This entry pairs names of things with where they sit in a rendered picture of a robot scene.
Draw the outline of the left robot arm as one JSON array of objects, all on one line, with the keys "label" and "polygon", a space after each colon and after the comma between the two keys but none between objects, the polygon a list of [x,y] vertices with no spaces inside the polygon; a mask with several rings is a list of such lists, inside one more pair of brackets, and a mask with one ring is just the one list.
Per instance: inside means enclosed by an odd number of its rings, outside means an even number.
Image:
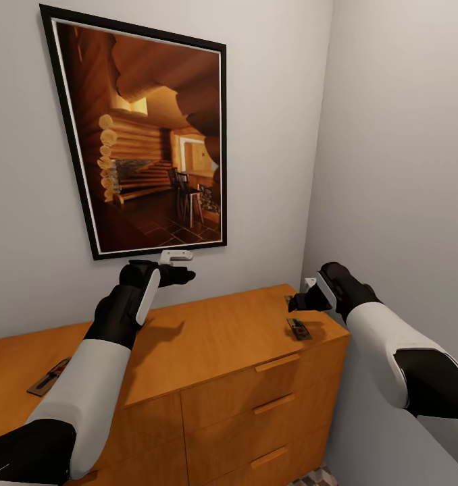
[{"label": "left robot arm", "polygon": [[89,473],[157,288],[193,280],[194,271],[172,262],[192,260],[187,250],[164,250],[159,263],[130,259],[59,379],[24,426],[0,437],[0,486],[62,486]]}]

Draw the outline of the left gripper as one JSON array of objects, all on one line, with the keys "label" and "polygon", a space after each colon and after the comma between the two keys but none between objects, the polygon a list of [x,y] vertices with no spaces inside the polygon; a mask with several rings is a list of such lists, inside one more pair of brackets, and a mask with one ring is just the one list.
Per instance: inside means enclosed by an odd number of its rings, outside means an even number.
[{"label": "left gripper", "polygon": [[174,284],[186,285],[189,280],[193,280],[196,277],[196,273],[194,271],[188,271],[187,267],[175,267],[169,265],[160,266],[165,267],[168,273],[168,279],[164,283],[164,286]]}]

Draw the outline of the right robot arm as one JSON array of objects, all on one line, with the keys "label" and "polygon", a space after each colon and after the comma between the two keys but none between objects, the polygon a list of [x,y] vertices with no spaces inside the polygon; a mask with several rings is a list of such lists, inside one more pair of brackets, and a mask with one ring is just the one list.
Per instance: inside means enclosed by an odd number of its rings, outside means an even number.
[{"label": "right robot arm", "polygon": [[305,278],[305,288],[288,311],[340,313],[383,397],[411,413],[458,463],[458,362],[338,262]]}]

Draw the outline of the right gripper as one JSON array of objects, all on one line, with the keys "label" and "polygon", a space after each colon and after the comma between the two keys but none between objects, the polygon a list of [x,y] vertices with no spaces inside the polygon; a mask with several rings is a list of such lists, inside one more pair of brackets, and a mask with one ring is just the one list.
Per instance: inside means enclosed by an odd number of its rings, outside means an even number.
[{"label": "right gripper", "polygon": [[322,302],[314,297],[311,289],[307,293],[295,294],[293,300],[290,300],[288,304],[288,311],[291,313],[294,310],[297,311],[322,311],[330,310],[332,305],[329,301]]}]

